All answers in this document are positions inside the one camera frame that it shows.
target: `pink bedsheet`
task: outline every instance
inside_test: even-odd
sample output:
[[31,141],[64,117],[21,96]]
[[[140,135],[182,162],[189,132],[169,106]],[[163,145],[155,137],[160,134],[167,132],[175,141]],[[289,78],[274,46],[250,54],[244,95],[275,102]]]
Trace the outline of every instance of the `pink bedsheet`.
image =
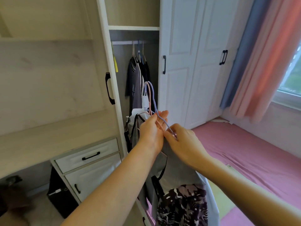
[[[301,209],[301,159],[234,124],[208,122],[193,131],[211,156]],[[253,224],[235,207],[221,220],[230,225]]]

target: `hand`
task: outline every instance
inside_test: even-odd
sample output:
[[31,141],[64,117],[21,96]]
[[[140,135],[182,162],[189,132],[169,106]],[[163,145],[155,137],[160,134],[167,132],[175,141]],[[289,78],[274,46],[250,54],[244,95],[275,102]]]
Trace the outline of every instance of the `hand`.
[[169,129],[164,132],[164,136],[174,153],[194,170],[198,172],[203,170],[206,167],[206,162],[211,160],[212,157],[206,152],[194,132],[183,128],[179,124],[174,124],[170,128],[176,133],[178,140],[172,136]]
[[[167,122],[168,111],[165,110],[163,112],[159,111],[160,117],[165,119]],[[164,130],[166,130],[166,124],[162,119],[157,117],[156,114],[152,115],[148,118],[141,126],[140,126],[140,138],[139,143],[144,144],[150,147],[156,153],[156,156],[160,153],[163,147],[163,131],[160,128],[160,125]]]

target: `window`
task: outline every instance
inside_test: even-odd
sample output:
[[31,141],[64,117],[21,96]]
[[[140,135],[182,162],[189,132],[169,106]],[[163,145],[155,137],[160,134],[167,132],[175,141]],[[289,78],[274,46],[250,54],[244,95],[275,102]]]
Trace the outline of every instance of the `window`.
[[273,101],[301,109],[301,43],[288,66]]

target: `curtain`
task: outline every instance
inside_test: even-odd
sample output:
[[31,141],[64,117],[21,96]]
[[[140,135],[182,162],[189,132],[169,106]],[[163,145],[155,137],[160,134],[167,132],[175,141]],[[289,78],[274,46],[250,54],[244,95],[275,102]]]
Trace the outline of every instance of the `curtain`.
[[263,117],[301,39],[301,0],[271,0],[250,60],[230,106],[252,123]]
[[271,0],[254,0],[246,28],[243,32],[235,61],[220,104],[221,109],[229,107],[238,89],[243,73],[250,59],[253,47],[258,37]]

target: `black handle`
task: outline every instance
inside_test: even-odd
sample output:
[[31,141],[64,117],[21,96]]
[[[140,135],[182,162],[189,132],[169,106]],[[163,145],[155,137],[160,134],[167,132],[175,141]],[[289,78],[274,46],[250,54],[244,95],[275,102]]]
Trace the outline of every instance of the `black handle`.
[[223,58],[222,58],[222,61],[219,63],[220,65],[223,65],[223,60],[224,60],[224,57],[225,57],[225,53],[226,53],[226,50],[223,50]]
[[74,187],[75,187],[76,191],[80,194],[81,192],[80,192],[80,190],[77,188],[77,185],[76,185],[76,184],[74,184]]
[[166,55],[163,56],[164,58],[164,71],[163,71],[163,74],[166,73]]
[[108,96],[109,96],[109,100],[110,100],[111,104],[114,105],[114,104],[115,104],[115,100],[112,99],[112,98],[110,97],[109,89],[108,89],[108,80],[109,80],[110,78],[111,78],[110,72],[106,72],[106,86],[107,86],[107,92],[108,92]]
[[86,157],[82,158],[82,160],[85,161],[86,159],[92,158],[92,157],[97,156],[97,155],[99,155],[99,154],[100,154],[100,152],[97,152],[97,153],[96,153],[95,155],[93,155],[93,156],[90,156],[90,157],[88,157],[88,158],[86,158]]
[[225,53],[226,53],[226,57],[225,57],[225,60],[224,60],[224,62],[222,63],[223,65],[225,64],[225,62],[226,62],[226,59],[227,59],[227,56],[228,56],[228,50],[225,50]]

